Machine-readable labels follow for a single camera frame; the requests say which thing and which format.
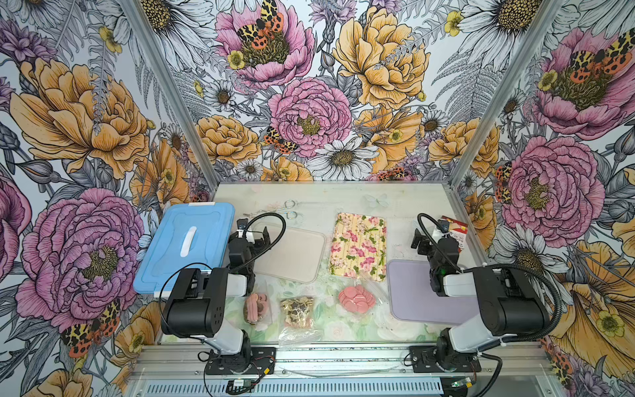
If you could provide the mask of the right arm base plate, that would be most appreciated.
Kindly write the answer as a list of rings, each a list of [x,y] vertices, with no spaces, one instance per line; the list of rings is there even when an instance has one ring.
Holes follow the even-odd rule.
[[[481,364],[474,354],[450,350],[441,352],[433,346],[410,346],[409,358],[414,373],[479,373]]]

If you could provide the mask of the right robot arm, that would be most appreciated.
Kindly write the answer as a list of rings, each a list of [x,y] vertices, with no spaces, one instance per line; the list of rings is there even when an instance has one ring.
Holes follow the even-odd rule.
[[[549,334],[562,317],[538,297],[531,281],[540,281],[554,298],[560,293],[543,274],[516,264],[463,268],[459,243],[449,235],[434,238],[425,227],[413,233],[411,247],[427,258],[430,291],[440,299],[474,299],[472,316],[443,329],[433,347],[409,349],[415,372],[457,372],[480,368],[486,351],[509,342],[534,341]]]

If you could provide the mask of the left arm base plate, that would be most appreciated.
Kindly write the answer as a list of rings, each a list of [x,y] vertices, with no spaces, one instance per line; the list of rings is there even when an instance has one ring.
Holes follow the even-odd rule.
[[[205,365],[205,375],[262,375],[275,371],[277,349],[271,346],[252,347],[235,355],[212,357]]]

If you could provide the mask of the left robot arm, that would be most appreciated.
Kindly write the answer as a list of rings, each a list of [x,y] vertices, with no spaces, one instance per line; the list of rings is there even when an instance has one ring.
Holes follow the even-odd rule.
[[[176,281],[161,312],[161,329],[167,335],[198,340],[209,348],[204,360],[206,375],[256,374],[264,360],[275,355],[274,347],[254,349],[247,332],[225,320],[226,300],[231,297],[245,299],[243,314],[250,325],[259,324],[270,312],[267,294],[254,291],[254,265],[281,240],[287,224],[281,222],[276,239],[271,239],[267,228],[254,238],[251,226],[272,215],[264,213],[253,220],[237,221],[238,230],[228,239],[227,266],[203,271],[192,263],[173,274]]]

